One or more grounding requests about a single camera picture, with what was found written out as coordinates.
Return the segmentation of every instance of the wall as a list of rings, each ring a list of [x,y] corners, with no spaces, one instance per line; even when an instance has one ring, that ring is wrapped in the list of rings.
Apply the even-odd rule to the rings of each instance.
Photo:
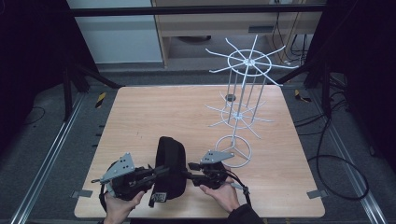
[[[71,8],[151,7],[149,0],[67,0],[67,3]],[[163,61],[151,15],[81,17],[76,21],[98,65]]]

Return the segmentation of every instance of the human hand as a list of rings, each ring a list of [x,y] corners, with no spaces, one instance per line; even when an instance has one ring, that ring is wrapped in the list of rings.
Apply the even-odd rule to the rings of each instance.
[[[105,224],[121,224],[129,213],[140,204],[144,191],[140,191],[131,201],[114,198],[110,193],[105,194],[107,214]]]
[[[225,183],[218,189],[210,189],[205,185],[200,185],[199,188],[205,194],[214,198],[226,212],[231,213],[234,209],[237,209],[240,206],[236,190],[231,186],[232,183],[233,180],[230,177],[227,177]]]

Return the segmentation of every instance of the sleeve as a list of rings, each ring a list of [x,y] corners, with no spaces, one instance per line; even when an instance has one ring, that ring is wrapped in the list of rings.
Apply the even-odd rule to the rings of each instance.
[[[262,224],[262,219],[247,203],[233,210],[227,218],[227,224]]]

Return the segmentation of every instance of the gray floor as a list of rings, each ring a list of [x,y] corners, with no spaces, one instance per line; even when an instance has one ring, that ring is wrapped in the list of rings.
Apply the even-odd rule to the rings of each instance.
[[[233,36],[229,38],[238,48],[251,48],[252,37]],[[212,36],[205,42],[189,42],[186,39],[175,38],[170,51],[167,68],[136,69],[131,72],[103,73],[104,76],[124,85],[186,85],[186,84],[217,84],[226,83],[228,75],[225,73],[210,74],[209,69],[221,68],[223,63],[216,57],[208,56],[205,48],[224,54],[230,50],[224,45],[224,36]],[[261,37],[258,48],[262,51],[269,49],[268,41]],[[274,69],[272,78],[282,77],[288,71]],[[308,103],[297,100],[294,90],[298,89],[303,97],[313,100],[319,95],[319,88],[305,90],[301,86],[304,75],[291,80],[283,89],[291,116],[294,121],[309,118],[320,113],[318,101]],[[67,138],[65,139],[55,163],[51,167],[47,181],[36,198],[35,206],[30,212],[28,223],[89,223],[88,219],[74,216],[77,199],[71,198],[73,190],[80,190],[88,172],[100,133],[111,109],[116,90],[90,79],[92,87],[86,94],[74,92],[74,99],[83,97],[81,108],[77,114]],[[100,108],[95,108],[100,93],[106,92],[106,98]],[[51,148],[57,133],[62,127],[64,115],[63,87],[56,86],[43,91],[35,99],[35,108],[27,118],[21,132],[15,137],[10,146],[10,153],[0,160],[0,223],[8,220],[18,209],[23,197],[35,180],[42,162]],[[342,94],[333,97],[333,104],[343,100]],[[388,223],[396,223],[396,175],[390,170],[386,161],[381,157],[372,157],[369,153],[364,136],[356,121],[347,112],[347,104],[332,112],[332,133],[324,134],[323,154],[338,154],[338,147],[334,142],[334,130],[341,136],[343,146],[347,149],[354,164],[365,174],[370,184],[370,192]],[[316,155],[324,119],[297,128],[300,140],[307,158]],[[325,189],[318,179],[315,162],[310,166],[319,189]],[[326,183],[337,192],[355,197],[355,189],[346,172],[345,164],[340,161],[320,160],[320,171]],[[341,199],[333,193],[323,198],[326,214],[318,219],[291,218],[290,223],[375,223],[370,220],[363,202],[352,202]],[[284,218],[269,218],[269,223],[285,223]],[[387,223],[378,220],[376,223]]]

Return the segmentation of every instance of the wooden table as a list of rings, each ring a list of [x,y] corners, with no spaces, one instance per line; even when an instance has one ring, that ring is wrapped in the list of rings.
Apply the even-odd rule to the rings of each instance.
[[[80,197],[75,210],[77,217],[104,217],[97,195],[98,183],[108,166],[125,152],[131,152],[135,166],[155,165],[158,140],[170,136],[186,148],[187,162],[199,162],[218,140],[233,133],[233,129],[219,122],[220,113],[206,107],[223,108],[220,94],[226,86],[157,86],[124,87],[114,101],[99,146],[87,174],[83,189],[92,190],[91,198]],[[255,87],[252,99],[258,97]],[[252,129],[238,130],[252,148],[251,161],[233,171],[249,187],[254,210],[260,217],[321,217],[324,207],[320,198],[309,199],[308,191],[317,189],[306,161],[300,140],[291,120],[282,91],[277,86],[264,87]],[[185,193],[166,203],[150,208],[149,195],[143,197],[131,217],[195,218],[227,217],[217,203],[190,180]],[[246,199],[238,190],[241,203]]]

